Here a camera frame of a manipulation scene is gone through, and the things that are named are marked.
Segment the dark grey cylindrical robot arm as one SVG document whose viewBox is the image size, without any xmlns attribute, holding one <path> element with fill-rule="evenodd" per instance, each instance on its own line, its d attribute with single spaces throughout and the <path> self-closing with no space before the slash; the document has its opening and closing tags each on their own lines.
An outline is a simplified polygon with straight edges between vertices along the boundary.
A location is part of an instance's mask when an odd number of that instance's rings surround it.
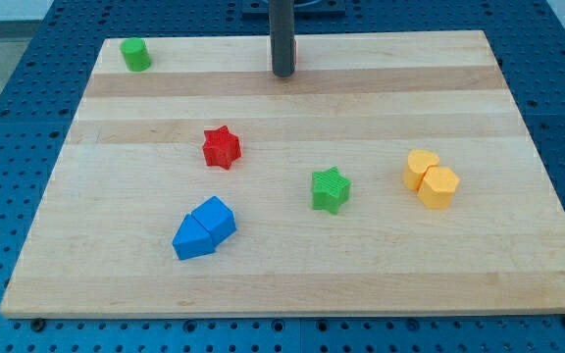
<svg viewBox="0 0 565 353">
<path fill-rule="evenodd" d="M 287 78 L 295 71 L 294 6 L 292 0 L 269 1 L 272 71 Z"/>
</svg>

